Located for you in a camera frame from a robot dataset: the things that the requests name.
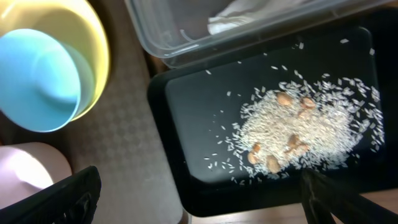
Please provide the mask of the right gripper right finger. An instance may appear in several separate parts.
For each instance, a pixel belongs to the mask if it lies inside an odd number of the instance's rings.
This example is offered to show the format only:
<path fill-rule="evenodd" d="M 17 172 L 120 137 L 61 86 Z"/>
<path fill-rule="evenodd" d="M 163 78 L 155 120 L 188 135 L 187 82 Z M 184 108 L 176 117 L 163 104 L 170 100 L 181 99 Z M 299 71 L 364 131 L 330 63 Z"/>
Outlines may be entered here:
<path fill-rule="evenodd" d="M 397 214 L 345 189 L 312 169 L 301 175 L 302 207 L 308 223 L 397 223 Z"/>

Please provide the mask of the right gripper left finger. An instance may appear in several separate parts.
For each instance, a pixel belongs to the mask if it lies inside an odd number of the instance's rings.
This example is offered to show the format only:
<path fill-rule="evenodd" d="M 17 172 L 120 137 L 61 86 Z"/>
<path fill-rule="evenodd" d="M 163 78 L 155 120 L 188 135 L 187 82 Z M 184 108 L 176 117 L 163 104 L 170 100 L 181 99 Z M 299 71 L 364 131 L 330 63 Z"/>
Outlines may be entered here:
<path fill-rule="evenodd" d="M 90 224 L 100 192 L 98 169 L 89 166 L 24 200 L 2 208 L 1 224 Z"/>

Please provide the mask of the rice and nut scraps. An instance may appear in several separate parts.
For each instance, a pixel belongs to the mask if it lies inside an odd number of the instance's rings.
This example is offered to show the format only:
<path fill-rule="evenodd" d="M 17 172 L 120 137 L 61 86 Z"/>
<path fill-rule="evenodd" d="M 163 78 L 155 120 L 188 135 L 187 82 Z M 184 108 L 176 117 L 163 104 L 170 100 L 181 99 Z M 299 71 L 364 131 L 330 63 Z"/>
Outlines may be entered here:
<path fill-rule="evenodd" d="M 201 179 L 238 185 L 285 179 L 296 170 L 347 168 L 360 150 L 385 143 L 384 115 L 368 36 L 332 37 L 253 55 L 264 79 L 250 87 L 232 122 L 213 128 Z"/>

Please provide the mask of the light blue bowl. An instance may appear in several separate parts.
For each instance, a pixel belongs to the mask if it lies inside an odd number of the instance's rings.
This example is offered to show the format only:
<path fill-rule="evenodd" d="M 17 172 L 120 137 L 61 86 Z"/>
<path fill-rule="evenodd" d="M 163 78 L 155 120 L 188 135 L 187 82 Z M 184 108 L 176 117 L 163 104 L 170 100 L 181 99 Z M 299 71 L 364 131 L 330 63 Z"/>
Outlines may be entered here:
<path fill-rule="evenodd" d="M 61 129 L 91 103 L 95 77 L 72 46 L 33 29 L 1 37 L 1 111 L 38 133 Z"/>

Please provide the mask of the brown serving tray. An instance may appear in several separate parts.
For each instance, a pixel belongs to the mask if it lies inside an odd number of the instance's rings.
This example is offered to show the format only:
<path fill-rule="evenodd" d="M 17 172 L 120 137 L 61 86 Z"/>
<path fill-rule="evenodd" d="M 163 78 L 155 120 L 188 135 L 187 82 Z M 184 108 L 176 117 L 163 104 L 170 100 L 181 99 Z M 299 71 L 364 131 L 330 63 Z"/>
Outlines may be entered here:
<path fill-rule="evenodd" d="M 111 48 L 111 71 L 95 106 L 63 129 L 32 133 L 1 118 L 1 142 L 43 142 L 58 149 L 72 170 L 98 168 L 101 193 L 95 223 L 189 223 L 178 197 L 147 102 L 144 51 L 123 1 L 91 5 Z"/>

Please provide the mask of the black tray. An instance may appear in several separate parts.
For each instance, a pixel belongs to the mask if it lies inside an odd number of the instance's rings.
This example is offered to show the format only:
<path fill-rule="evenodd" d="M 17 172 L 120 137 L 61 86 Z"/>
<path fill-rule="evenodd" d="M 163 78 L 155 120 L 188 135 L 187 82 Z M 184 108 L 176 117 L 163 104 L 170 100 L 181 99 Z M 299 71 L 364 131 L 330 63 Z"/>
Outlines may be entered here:
<path fill-rule="evenodd" d="M 280 180 L 250 180 L 241 169 L 221 167 L 233 162 L 224 139 L 243 122 L 240 106 L 256 88 L 293 80 L 294 70 L 310 82 L 329 73 L 331 80 L 357 77 L 379 89 L 385 145 L 373 149 L 365 134 L 347 167 L 326 175 L 356 192 L 397 187 L 397 8 L 385 6 L 152 79 L 150 108 L 188 213 L 209 217 L 301 200 L 298 170 L 289 168 Z"/>

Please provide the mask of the yellow plate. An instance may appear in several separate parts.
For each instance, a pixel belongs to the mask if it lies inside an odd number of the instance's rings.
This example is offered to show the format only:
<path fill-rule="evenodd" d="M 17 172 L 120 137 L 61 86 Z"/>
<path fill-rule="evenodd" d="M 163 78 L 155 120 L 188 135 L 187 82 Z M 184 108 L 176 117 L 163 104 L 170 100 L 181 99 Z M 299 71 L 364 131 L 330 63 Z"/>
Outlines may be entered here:
<path fill-rule="evenodd" d="M 77 50 L 95 79 L 93 97 L 79 119 L 99 100 L 110 71 L 110 48 L 104 27 L 86 0 L 1 0 L 1 35 L 15 29 L 35 29 Z"/>

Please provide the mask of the clear plastic bin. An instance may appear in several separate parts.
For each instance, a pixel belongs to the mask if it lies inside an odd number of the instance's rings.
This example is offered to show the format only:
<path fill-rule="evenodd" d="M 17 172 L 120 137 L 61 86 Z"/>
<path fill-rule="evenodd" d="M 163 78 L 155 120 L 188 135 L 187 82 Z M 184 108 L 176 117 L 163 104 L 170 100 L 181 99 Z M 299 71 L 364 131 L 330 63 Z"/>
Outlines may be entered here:
<path fill-rule="evenodd" d="M 171 68 L 277 39 L 313 26 L 358 14 L 391 0 L 307 0 L 273 16 L 215 35 L 208 18 L 235 0 L 126 0 L 141 45 Z"/>

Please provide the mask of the white paper napkin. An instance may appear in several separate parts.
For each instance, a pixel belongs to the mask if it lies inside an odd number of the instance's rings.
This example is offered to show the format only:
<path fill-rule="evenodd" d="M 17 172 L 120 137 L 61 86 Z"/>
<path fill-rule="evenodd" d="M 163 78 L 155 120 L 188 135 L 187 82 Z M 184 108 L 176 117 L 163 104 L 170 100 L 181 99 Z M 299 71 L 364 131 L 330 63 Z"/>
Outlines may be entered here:
<path fill-rule="evenodd" d="M 307 0 L 235 0 L 217 15 L 208 18 L 208 32 L 215 35 L 251 22 L 295 9 Z"/>

